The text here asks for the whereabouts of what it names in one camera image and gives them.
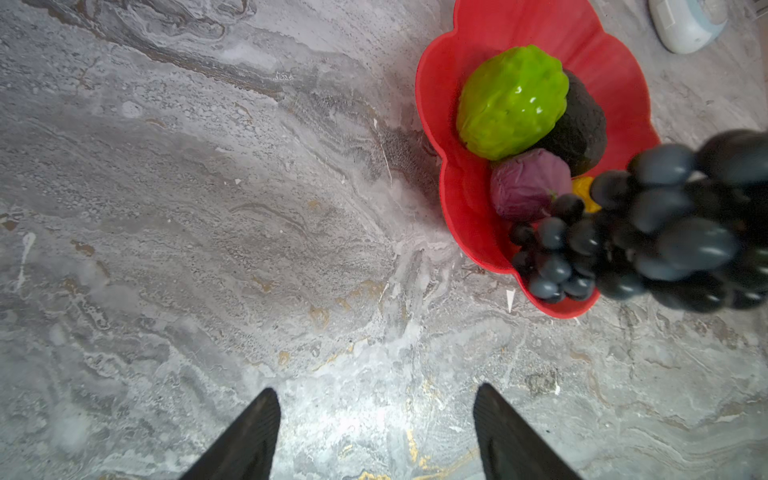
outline bowl rim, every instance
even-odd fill
[[[424,110],[423,104],[424,104],[424,98],[422,96],[422,73],[423,73],[423,65],[429,61],[429,57],[431,56],[432,52],[437,49],[437,47],[442,44],[445,41],[450,41],[453,39],[456,35],[458,35],[458,29],[459,29],[459,22],[458,22],[458,12],[461,9],[463,2],[480,2],[482,0],[456,0],[454,7],[453,7],[453,29],[451,31],[447,31],[446,33],[438,36],[431,42],[429,42],[429,45],[427,45],[427,48],[422,53],[422,57],[419,59],[419,64],[416,67],[416,78],[415,78],[415,99],[416,99],[416,110],[419,113],[419,117],[423,118],[422,112]],[[598,16],[598,13],[594,10],[594,7],[589,2],[589,0],[571,0],[572,2],[582,2],[586,5],[588,5],[589,9],[588,11],[593,16],[594,20],[597,20],[598,27],[595,29],[593,35],[599,35],[604,36],[608,38],[610,41],[617,44],[619,48],[623,48],[625,50],[625,53],[631,58],[631,60],[636,64],[638,71],[643,75],[643,83],[641,85],[642,93],[643,93],[643,99],[645,102],[645,111],[647,112],[647,118],[644,119],[645,123],[647,123],[648,127],[650,128],[650,131],[653,132],[656,139],[658,140],[658,143],[660,143],[660,138],[658,133],[656,132],[656,129],[653,126],[653,123],[651,121],[652,113],[650,110],[651,102],[650,102],[650,90],[648,88],[648,82],[645,81],[645,74],[643,74],[643,69],[640,65],[640,62],[637,61],[632,51],[627,47],[621,40],[614,37],[613,35],[609,34],[605,31],[605,28],[603,28],[602,22],[600,22],[600,17]],[[515,279],[518,282],[518,285],[520,286],[521,290],[523,291],[523,294],[534,304],[536,307],[542,311],[543,313],[553,316],[554,318],[559,319],[571,319],[575,318],[577,316],[585,314],[592,306],[598,301],[600,298],[600,293],[597,289],[592,293],[592,295],[583,302],[578,302],[576,305],[578,305],[578,308],[574,308],[573,310],[568,311],[567,313],[559,312],[556,310],[553,310],[551,308],[546,307],[546,305],[541,305],[541,300],[535,298],[531,295],[530,292],[528,292],[528,289],[525,288],[522,282],[522,278],[520,277],[520,273],[515,270],[510,264],[509,268],[501,268],[495,265],[491,265],[479,258],[475,258],[474,255],[469,253],[468,248],[466,245],[464,245],[464,242],[456,235],[455,233],[455,225],[453,222],[453,219],[450,217],[450,215],[446,214],[447,208],[445,204],[445,195],[443,195],[443,192],[445,191],[445,169],[448,166],[448,156],[443,149],[442,145],[440,145],[438,142],[435,141],[435,136],[432,134],[432,129],[429,126],[428,122],[422,122],[422,127],[424,129],[424,133],[426,134],[427,138],[429,139],[429,142],[432,144],[432,147],[435,148],[435,152],[440,156],[442,159],[442,165],[440,167],[440,180],[439,180],[439,188],[440,188],[440,206],[442,208],[443,218],[445,218],[445,223],[448,226],[449,231],[451,232],[451,236],[453,237],[453,240],[458,244],[459,248],[461,248],[462,252],[472,259],[473,262],[475,262],[480,267],[493,272],[493,273],[500,273],[504,275],[513,275]],[[582,177],[589,172],[586,172],[583,175],[579,175],[575,178]]]

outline white computer mouse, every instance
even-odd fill
[[[648,6],[664,46],[673,53],[693,53],[717,38],[725,28],[728,20],[724,1],[648,0]],[[714,24],[713,19],[721,22]]]

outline purple vegetable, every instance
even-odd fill
[[[571,192],[568,164],[543,148],[513,157],[491,174],[493,207],[515,222],[541,220],[555,198]]]

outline scalloped red bowl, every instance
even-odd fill
[[[489,162],[469,152],[458,138],[455,116],[467,77],[485,60],[516,46],[537,45],[574,72],[607,119],[608,146],[586,175],[624,170],[637,153],[658,145],[650,123],[645,77],[629,49],[607,34],[589,0],[457,0],[454,29],[437,37],[416,70],[416,107],[426,133],[442,157],[440,201],[458,245],[479,266],[520,275],[510,260],[519,250],[507,239],[509,222],[491,205]],[[598,301],[566,299],[543,303],[523,287],[542,312],[573,318]]]

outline gray marble surface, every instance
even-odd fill
[[[746,0],[662,137],[766,127]],[[450,0],[0,2],[3,478],[176,478],[264,387],[272,478],[482,478],[492,382],[585,478],[768,478],[768,312],[556,320],[452,241],[413,101]]]

